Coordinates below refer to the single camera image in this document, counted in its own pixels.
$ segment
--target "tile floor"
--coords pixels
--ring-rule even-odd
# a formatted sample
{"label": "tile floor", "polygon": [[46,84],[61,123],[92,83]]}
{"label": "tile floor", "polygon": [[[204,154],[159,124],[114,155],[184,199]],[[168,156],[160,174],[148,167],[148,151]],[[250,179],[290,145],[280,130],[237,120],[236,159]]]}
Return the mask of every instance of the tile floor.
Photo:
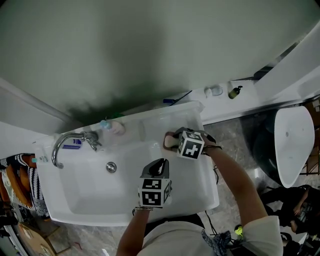
{"label": "tile floor", "polygon": [[[263,192],[266,186],[274,188],[279,186],[257,166],[250,150],[255,136],[255,129],[263,122],[266,115],[267,112],[263,112],[213,123],[204,127],[209,134],[215,137],[223,150],[245,168],[259,192]],[[208,210],[207,213],[217,232],[230,230],[233,233],[234,227],[240,223],[239,211],[235,199],[219,171],[217,173],[219,175],[217,187],[220,205]],[[317,188],[320,186],[320,178],[317,175],[299,176],[295,186],[304,184]],[[200,212],[199,215],[205,228],[210,232],[211,227],[207,216],[204,212]],[[126,227],[83,226],[58,222],[56,224],[61,226],[61,229],[52,237],[51,242],[57,252],[71,245],[72,249],[64,253],[63,255],[65,256],[104,256],[106,254],[103,249],[110,256],[114,256],[116,255],[120,238],[126,229]],[[48,226],[43,227],[48,232],[50,232],[49,229],[51,228]]]}

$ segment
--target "chrome faucet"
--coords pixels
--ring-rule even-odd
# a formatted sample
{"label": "chrome faucet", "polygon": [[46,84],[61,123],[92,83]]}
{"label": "chrome faucet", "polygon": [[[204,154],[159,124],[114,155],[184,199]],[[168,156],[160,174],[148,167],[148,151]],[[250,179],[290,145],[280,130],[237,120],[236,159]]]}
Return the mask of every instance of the chrome faucet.
{"label": "chrome faucet", "polygon": [[101,146],[101,143],[98,141],[99,137],[95,132],[80,132],[80,133],[75,133],[75,132],[67,132],[64,135],[62,135],[54,144],[53,150],[52,150],[52,155],[51,155],[51,160],[52,163],[55,167],[59,169],[63,169],[64,165],[57,160],[58,156],[58,151],[60,147],[64,144],[64,142],[67,139],[80,139],[82,142],[87,141],[91,148],[94,151],[97,151],[97,146]]}

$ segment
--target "sink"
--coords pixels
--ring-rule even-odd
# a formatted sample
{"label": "sink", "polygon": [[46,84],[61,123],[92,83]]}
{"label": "sink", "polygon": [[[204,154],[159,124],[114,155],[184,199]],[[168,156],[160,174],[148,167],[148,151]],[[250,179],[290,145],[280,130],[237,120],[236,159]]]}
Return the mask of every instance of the sink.
{"label": "sink", "polygon": [[[138,206],[138,185],[143,168],[166,158],[172,180],[172,202],[155,208],[149,221],[202,212],[219,205],[213,164],[208,156],[198,160],[179,158],[165,150],[165,133],[180,127],[203,130],[201,104],[197,101],[154,109],[117,118],[126,129],[115,136],[93,124],[74,132],[95,131],[102,148],[94,152],[88,143],[81,149],[60,149],[51,162],[54,136],[37,140],[33,146],[43,196],[50,217],[59,222],[90,226],[126,226]],[[113,162],[116,172],[106,164]]]}

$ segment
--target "toilet lid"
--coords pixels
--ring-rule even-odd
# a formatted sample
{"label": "toilet lid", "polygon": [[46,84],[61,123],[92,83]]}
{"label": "toilet lid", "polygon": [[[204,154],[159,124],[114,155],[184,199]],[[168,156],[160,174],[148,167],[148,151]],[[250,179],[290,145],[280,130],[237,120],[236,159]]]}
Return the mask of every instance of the toilet lid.
{"label": "toilet lid", "polygon": [[282,108],[276,113],[275,156],[279,177],[285,188],[290,188],[297,180],[314,142],[314,124],[304,106]]}

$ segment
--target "sink drain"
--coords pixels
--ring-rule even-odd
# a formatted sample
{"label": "sink drain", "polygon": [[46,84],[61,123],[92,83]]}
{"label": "sink drain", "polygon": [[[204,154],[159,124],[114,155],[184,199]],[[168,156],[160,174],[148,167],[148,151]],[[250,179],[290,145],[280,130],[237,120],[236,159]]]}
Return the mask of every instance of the sink drain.
{"label": "sink drain", "polygon": [[105,168],[106,168],[106,170],[107,170],[109,173],[111,173],[111,174],[115,173],[116,170],[117,170],[117,166],[116,166],[116,164],[115,164],[114,162],[108,162],[108,163],[105,165]]}

